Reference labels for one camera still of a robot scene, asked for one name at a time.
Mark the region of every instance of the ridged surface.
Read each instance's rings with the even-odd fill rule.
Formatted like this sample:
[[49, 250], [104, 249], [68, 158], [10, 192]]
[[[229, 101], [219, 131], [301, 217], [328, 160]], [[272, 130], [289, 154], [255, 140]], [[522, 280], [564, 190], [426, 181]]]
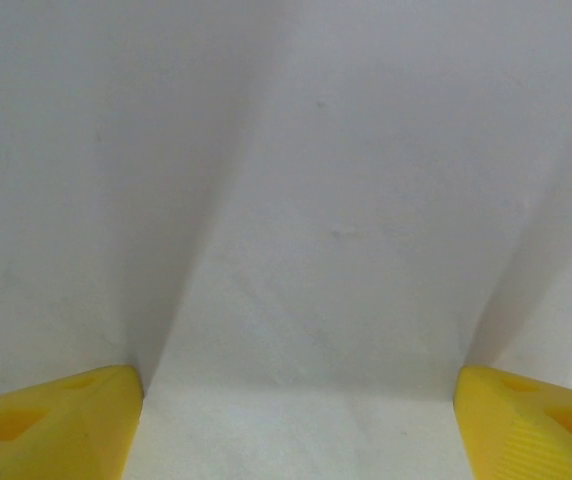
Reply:
[[117, 480], [142, 407], [132, 367], [0, 396], [0, 480]]
[[572, 390], [464, 367], [455, 413], [477, 480], [572, 480]]

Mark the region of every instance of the yellow plastic piece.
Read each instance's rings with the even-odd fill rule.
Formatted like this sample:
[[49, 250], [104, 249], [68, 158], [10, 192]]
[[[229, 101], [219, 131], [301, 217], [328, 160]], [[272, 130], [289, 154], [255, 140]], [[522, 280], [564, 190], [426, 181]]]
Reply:
[[464, 367], [455, 414], [477, 480], [572, 480], [572, 390]]
[[0, 396], [0, 480], [121, 478], [142, 408], [132, 367]]

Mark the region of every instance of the white floor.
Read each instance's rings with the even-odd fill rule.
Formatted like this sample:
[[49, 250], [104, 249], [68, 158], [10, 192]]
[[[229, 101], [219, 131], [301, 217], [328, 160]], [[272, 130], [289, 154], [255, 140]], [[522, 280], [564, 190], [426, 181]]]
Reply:
[[572, 386], [572, 3], [0, 2], [0, 392], [134, 362], [127, 479], [463, 479], [467, 355]]

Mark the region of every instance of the white surface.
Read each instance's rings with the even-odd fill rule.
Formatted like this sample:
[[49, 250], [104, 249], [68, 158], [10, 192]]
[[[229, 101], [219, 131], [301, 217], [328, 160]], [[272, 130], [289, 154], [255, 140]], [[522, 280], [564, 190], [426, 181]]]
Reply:
[[[127, 478], [467, 478], [457, 368], [571, 170], [569, 2], [0, 2], [0, 392], [161, 358]], [[568, 384], [544, 270], [499, 364]]]

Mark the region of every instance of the yellow plastic block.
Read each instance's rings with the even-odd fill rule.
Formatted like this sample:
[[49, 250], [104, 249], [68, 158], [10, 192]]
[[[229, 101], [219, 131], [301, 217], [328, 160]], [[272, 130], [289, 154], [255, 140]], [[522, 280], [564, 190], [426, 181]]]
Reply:
[[464, 367], [455, 414], [478, 480], [572, 480], [572, 390]]
[[119, 479], [141, 407], [127, 366], [1, 395], [0, 480]]

